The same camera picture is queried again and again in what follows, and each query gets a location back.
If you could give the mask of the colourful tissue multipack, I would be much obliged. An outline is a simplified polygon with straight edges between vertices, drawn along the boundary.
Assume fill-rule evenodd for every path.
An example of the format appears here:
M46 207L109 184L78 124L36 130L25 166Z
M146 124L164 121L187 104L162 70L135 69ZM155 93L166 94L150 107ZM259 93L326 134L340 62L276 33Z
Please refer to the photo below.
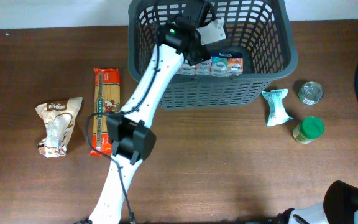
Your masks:
M190 66L185 60L177 74L230 77L239 76L243 71L244 59L241 53L216 52L209 60L194 66Z

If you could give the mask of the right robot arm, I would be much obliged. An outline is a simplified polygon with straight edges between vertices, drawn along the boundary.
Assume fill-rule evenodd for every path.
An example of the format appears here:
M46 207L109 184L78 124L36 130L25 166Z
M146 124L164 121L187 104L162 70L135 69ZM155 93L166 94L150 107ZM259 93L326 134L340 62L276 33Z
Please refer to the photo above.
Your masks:
M278 214L273 223L279 224L358 224L358 188L337 180L324 200L304 209L289 208Z

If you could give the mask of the silver tin can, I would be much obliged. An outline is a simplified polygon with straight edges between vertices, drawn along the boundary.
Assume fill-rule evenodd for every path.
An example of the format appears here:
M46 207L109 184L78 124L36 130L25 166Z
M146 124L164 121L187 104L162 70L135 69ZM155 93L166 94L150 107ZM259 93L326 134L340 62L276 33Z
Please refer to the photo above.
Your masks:
M323 87L314 81L302 85L298 97L306 105L315 105L323 98Z

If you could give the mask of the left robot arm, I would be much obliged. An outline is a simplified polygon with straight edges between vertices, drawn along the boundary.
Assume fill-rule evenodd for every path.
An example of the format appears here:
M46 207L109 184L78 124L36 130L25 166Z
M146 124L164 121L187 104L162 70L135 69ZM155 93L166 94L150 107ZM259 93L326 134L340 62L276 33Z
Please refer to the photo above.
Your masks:
M119 223L122 207L130 205L127 190L154 148L156 135L150 128L170 80L184 61L194 65L209 57L200 29L199 24L184 22L168 22L157 28L150 62L131 98L118 113L91 115L106 117L112 153L100 198L87 223Z

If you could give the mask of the grey plastic shopping basket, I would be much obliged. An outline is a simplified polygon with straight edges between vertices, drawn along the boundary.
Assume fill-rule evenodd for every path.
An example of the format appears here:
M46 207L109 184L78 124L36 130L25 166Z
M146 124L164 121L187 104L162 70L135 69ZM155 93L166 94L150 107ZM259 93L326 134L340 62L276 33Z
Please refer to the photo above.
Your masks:
M159 105L167 110L246 105L272 81L291 74L298 54L284 0L212 1L223 18L226 38L209 44L213 55L243 58L243 73L228 77L175 75ZM140 81L152 56L155 22L164 25L182 12L185 1L134 0L129 6L129 72Z

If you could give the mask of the light green packet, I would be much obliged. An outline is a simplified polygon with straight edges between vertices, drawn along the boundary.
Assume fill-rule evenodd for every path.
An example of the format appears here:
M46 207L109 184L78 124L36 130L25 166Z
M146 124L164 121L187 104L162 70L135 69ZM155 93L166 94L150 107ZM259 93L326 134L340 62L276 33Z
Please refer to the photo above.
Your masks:
M262 96L267 100L270 114L267 120L267 126L272 127L286 123L293 119L285 110L283 99L288 95L288 89L278 89L263 91Z

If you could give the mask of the orange spaghetti pasta packet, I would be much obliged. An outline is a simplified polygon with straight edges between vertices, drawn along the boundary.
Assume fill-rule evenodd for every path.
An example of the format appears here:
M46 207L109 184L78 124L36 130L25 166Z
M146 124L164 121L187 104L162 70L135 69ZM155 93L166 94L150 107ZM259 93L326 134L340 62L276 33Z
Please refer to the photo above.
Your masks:
M118 112L121 108L121 77L116 68L95 68L94 112ZM108 136L106 116L93 119L92 145L104 154L110 154L112 144Z

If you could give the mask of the brown white snack bag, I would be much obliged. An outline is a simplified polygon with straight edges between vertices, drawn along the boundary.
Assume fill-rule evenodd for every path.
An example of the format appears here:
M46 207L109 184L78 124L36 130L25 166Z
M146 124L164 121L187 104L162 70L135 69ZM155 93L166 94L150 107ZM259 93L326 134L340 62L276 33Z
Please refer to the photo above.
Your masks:
M43 120L47 136L37 147L46 158L61 157L67 153L67 145L75 127L83 98L75 97L42 103L35 107Z

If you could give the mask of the green lid glass jar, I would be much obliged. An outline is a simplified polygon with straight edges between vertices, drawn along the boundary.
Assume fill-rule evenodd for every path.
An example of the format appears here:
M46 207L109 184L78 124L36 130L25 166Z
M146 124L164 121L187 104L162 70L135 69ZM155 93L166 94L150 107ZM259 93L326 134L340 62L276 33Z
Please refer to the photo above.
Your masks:
M321 119L310 116L293 130L293 137L301 144L309 144L324 134L325 126Z

